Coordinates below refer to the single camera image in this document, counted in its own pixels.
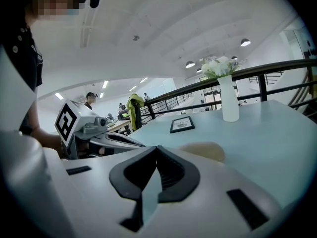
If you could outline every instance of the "vase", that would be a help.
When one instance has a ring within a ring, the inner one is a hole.
[[[221,88],[222,116],[225,121],[237,121],[239,119],[239,105],[232,84],[231,75],[218,78]]]

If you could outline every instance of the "table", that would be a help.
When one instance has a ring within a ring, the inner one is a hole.
[[[221,110],[190,114],[195,129],[169,133],[178,115],[159,117],[129,135],[146,146],[178,148],[213,141],[225,151],[224,163],[265,189],[282,207],[299,199],[317,164],[317,124],[296,110],[266,101],[239,107],[240,119],[225,122]]]
[[[110,132],[114,132],[116,130],[119,130],[121,128],[124,128],[125,126],[129,126],[129,129],[131,131],[131,133],[133,132],[132,130],[132,124],[130,120],[123,120],[123,121],[116,121],[115,124],[111,127],[108,128],[108,131]]]

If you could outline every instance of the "black rubber pad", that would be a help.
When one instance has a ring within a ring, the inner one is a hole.
[[[76,175],[76,174],[79,174],[79,173],[82,173],[82,172],[85,172],[85,171],[89,171],[91,170],[90,167],[88,166],[83,166],[83,167],[78,167],[78,168],[74,168],[74,169],[66,169],[66,172],[72,176],[72,175]]]
[[[238,208],[252,230],[262,226],[268,218],[255,206],[254,203],[240,189],[227,191],[228,196]]]

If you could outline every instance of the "beige object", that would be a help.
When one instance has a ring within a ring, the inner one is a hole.
[[[179,149],[219,162],[223,162],[224,160],[224,151],[222,147],[214,142],[190,143],[179,147]]]

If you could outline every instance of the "picture frame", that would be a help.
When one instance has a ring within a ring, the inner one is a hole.
[[[182,117],[172,121],[169,133],[176,133],[194,128],[195,126],[190,116]]]

